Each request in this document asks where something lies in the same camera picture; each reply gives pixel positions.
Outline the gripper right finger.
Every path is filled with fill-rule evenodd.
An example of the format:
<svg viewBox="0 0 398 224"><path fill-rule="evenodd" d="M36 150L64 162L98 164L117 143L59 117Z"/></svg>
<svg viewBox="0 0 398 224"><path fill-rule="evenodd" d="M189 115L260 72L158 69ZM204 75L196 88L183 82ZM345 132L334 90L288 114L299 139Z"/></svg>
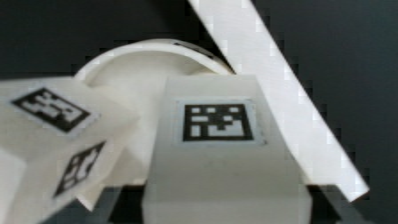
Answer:
<svg viewBox="0 0 398 224"><path fill-rule="evenodd" d="M313 199L309 224L373 224L336 185L309 185Z"/></svg>

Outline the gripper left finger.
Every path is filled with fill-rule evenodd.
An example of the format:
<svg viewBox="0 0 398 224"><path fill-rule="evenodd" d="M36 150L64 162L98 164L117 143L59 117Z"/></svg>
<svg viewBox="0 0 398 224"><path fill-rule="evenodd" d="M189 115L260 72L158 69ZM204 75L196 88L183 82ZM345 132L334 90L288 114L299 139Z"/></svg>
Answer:
<svg viewBox="0 0 398 224"><path fill-rule="evenodd" d="M144 187L107 187L87 218L89 224L144 224Z"/></svg>

